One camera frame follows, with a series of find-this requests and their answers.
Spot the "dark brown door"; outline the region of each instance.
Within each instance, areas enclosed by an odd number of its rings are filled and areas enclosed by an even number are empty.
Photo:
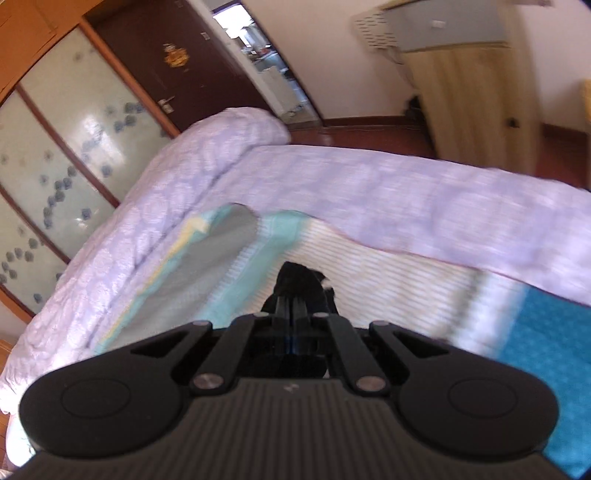
[[[271,110],[185,0],[138,1],[95,28],[154,101],[167,101],[161,108],[181,131],[228,107]]]

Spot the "ribbed surface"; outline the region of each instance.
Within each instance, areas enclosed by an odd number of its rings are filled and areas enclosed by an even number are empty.
[[[15,480],[447,480],[566,477],[541,456],[480,465],[421,445],[381,400],[340,381],[242,380],[202,398],[172,434],[121,458],[37,455]]]

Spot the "frosted glass panel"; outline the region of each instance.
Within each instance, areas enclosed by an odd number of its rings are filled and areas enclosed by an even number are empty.
[[[0,125],[0,183],[73,258],[113,207],[76,171],[17,93],[0,108]]]
[[[0,197],[0,283],[34,313],[53,293],[66,264]]]
[[[45,54],[21,85],[119,200],[170,141],[78,29]]]

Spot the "wall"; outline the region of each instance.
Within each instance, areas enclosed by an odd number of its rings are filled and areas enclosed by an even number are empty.
[[[226,3],[205,0],[209,8]],[[412,89],[395,66],[365,51],[351,16],[380,0],[243,0],[325,118],[400,115]],[[585,129],[580,82],[591,77],[591,9],[580,0],[518,7],[538,77],[543,120]]]
[[[226,5],[230,0],[203,0],[203,3],[207,5],[210,10]]]
[[[543,121],[585,131],[581,82],[591,78],[591,9],[581,0],[519,7],[532,48]]]
[[[0,339],[15,344],[27,324],[19,320],[6,305],[0,303]]]
[[[214,8],[220,0],[206,0]],[[369,53],[351,17],[380,0],[243,0],[324,118],[401,115],[412,88],[396,65]]]

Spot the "doorway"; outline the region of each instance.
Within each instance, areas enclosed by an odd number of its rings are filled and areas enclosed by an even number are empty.
[[[284,123],[289,126],[319,125],[320,116],[310,98],[241,2],[224,4],[215,8],[212,14],[277,95],[285,110],[281,115]]]

